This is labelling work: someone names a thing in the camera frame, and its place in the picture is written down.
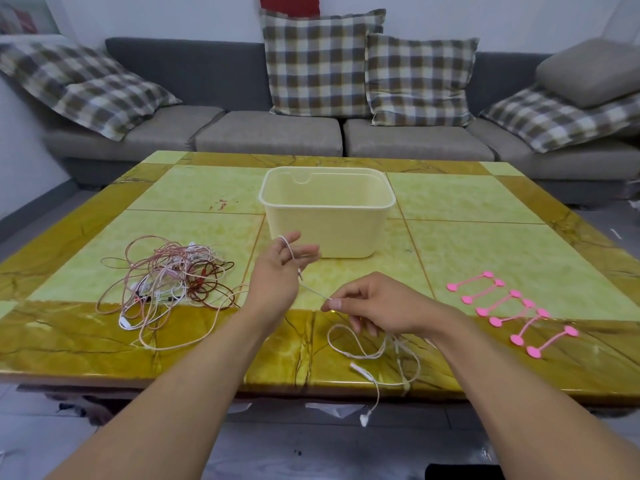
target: plaid pillow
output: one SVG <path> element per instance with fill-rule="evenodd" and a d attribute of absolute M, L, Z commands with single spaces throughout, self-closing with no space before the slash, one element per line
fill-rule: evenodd
<path fill-rule="evenodd" d="M 182 101 L 91 48 L 0 45 L 0 70 L 79 125 L 116 141 L 161 106 Z"/>
<path fill-rule="evenodd" d="M 367 33 L 381 33 L 386 10 L 289 18 L 261 10 L 274 114 L 370 116 L 364 87 Z"/>
<path fill-rule="evenodd" d="M 367 37 L 365 77 L 373 126 L 465 126 L 474 117 L 465 87 L 479 39 Z"/>
<path fill-rule="evenodd" d="M 536 152 L 546 153 L 640 123 L 640 93 L 580 109 L 535 84 L 480 115 L 520 137 Z"/>

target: floor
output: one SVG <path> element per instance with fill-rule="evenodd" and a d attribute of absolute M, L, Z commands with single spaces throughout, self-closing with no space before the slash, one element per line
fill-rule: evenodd
<path fill-rule="evenodd" d="M 92 195 L 76 194 L 0 243 L 0 261 Z M 628 204 L 579 213 L 640 258 L 640 213 Z M 640 446 L 640 412 L 604 421 Z M 95 430 L 42 395 L 0 385 L 0 480 L 43 478 Z M 495 462 L 467 406 L 380 405 L 365 429 L 357 413 L 339 419 L 299 401 L 263 399 L 228 415 L 203 478 L 419 479 L 429 463 Z"/>

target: gray sofa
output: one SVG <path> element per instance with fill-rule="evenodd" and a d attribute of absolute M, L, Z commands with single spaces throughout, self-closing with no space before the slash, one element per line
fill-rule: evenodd
<path fill-rule="evenodd" d="M 184 105 L 166 107 L 114 142 L 73 123 L 44 136 L 81 185 L 106 185 L 156 150 L 431 160 L 505 161 L 565 203 L 615 196 L 640 171 L 640 151 L 606 138 L 544 155 L 476 119 L 460 127 L 372 127 L 368 120 L 295 118 L 269 113 L 260 43 L 110 38 L 124 67 L 167 88 Z M 531 85 L 546 54 L 478 52 L 467 87 L 471 112 Z"/>

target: yellow tabletop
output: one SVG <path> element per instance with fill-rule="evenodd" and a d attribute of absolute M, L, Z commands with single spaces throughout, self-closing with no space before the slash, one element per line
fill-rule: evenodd
<path fill-rule="evenodd" d="M 222 153 L 156 152 L 68 217 L 0 265 L 0 379 L 47 385 L 144 387 L 187 349 L 151 352 L 134 343 L 137 332 L 100 315 L 95 302 L 122 270 L 100 264 L 122 257 L 142 235 L 214 247 L 236 263 L 225 276 L 235 286 L 247 279 L 256 255 L 269 241 L 257 200 L 268 168 L 359 166 L 387 172 L 397 205 L 387 220 L 380 249 L 364 259 L 323 259 L 305 272 L 305 284 L 328 295 L 338 286 L 381 271 L 428 296 L 465 311 L 507 344 L 527 366 L 588 404 L 640 404 L 640 262 L 506 163 L 409 161 Z M 151 250 L 137 250 L 141 257 Z M 577 338 L 563 337 L 540 360 L 509 342 L 523 319 L 494 328 L 474 311 L 496 301 L 491 293 L 473 306 L 448 283 L 491 270 L 554 317 L 524 335 L 540 346 L 571 324 Z M 464 294 L 486 288 L 478 280 Z M 117 303 L 117 293 L 107 302 Z M 349 368 L 350 359 L 327 343 L 334 313 L 318 311 L 322 298 L 300 290 L 284 323 L 260 350 L 242 390 L 258 394 L 361 397 L 375 387 Z M 493 315 L 520 311 L 512 300 Z M 219 323 L 232 319 L 221 313 Z M 213 313 L 180 305 L 149 340 L 168 347 L 206 332 Z M 349 334 L 335 345 L 357 353 Z M 404 387 L 382 387 L 384 396 L 444 401 L 463 393 L 442 355 L 408 336 L 420 357 L 420 378 Z M 376 350 L 380 339 L 364 336 Z M 396 353 L 357 361 L 382 382 L 399 382 Z M 415 364 L 401 354 L 405 373 Z"/>

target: hand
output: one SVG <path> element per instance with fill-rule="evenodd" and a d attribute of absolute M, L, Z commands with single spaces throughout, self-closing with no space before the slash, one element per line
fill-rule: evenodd
<path fill-rule="evenodd" d="M 284 238 L 292 244 L 300 239 L 300 232 L 290 232 Z M 294 259 L 286 243 L 277 237 L 258 256 L 243 306 L 244 310 L 265 318 L 272 330 L 275 330 L 298 296 L 298 268 L 302 271 L 321 257 L 320 246 L 316 244 L 292 245 L 291 249 Z"/>
<path fill-rule="evenodd" d="M 349 316 L 356 333 L 413 333 L 428 337 L 441 323 L 464 316 L 457 308 L 428 298 L 382 273 L 371 273 L 342 286 L 324 302 L 321 310 Z"/>

